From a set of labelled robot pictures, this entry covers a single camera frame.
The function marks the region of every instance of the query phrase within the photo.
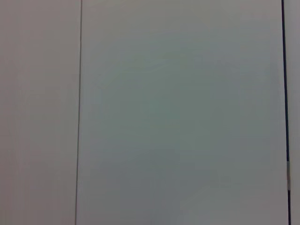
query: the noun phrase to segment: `door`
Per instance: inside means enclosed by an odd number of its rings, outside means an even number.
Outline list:
[[[78,225],[286,225],[280,0],[82,2]]]

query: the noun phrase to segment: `vertical line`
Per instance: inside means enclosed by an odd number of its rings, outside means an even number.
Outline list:
[[[80,25],[79,25],[79,86],[78,86],[77,162],[76,162],[76,190],[75,190],[75,225],[77,225],[78,161],[79,161],[79,125],[80,125],[81,61],[82,61],[82,27],[83,27],[83,0],[80,0]]]
[[[286,77],[286,46],[285,46],[285,1],[281,0],[282,15],[282,41],[283,41],[283,65],[284,65],[284,81],[285,81],[285,135],[286,135],[286,160],[290,161],[290,143],[289,143],[289,119],[288,119],[288,99],[287,99],[287,77]],[[291,191],[288,190],[288,223],[291,222]]]

